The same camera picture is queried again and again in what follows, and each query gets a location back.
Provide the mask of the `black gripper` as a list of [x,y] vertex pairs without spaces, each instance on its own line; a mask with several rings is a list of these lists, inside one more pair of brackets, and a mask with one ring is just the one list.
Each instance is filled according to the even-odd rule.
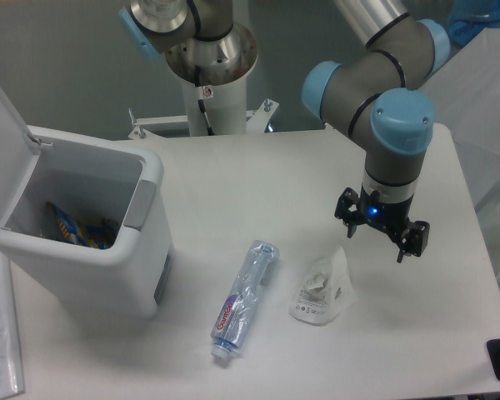
[[364,188],[360,195],[350,187],[343,191],[337,200],[334,216],[347,227],[347,237],[352,238],[358,226],[368,225],[385,233],[397,245],[398,263],[404,257],[421,257],[428,245],[430,224],[409,220],[413,197],[401,202],[384,202],[380,197],[380,192],[368,194]]

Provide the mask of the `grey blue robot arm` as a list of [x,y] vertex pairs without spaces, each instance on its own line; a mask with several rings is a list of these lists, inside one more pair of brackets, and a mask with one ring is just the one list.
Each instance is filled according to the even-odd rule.
[[[321,62],[302,85],[302,102],[365,153],[362,187],[347,188],[335,215],[349,234],[361,225],[385,233],[400,257],[420,256],[430,226],[409,209],[435,110],[420,85],[448,59],[445,29],[418,21],[400,1],[339,1],[366,48],[351,66]],[[119,17],[145,58],[164,57],[186,93],[193,136],[246,131],[246,76],[257,61],[253,35],[229,1],[131,1]]]

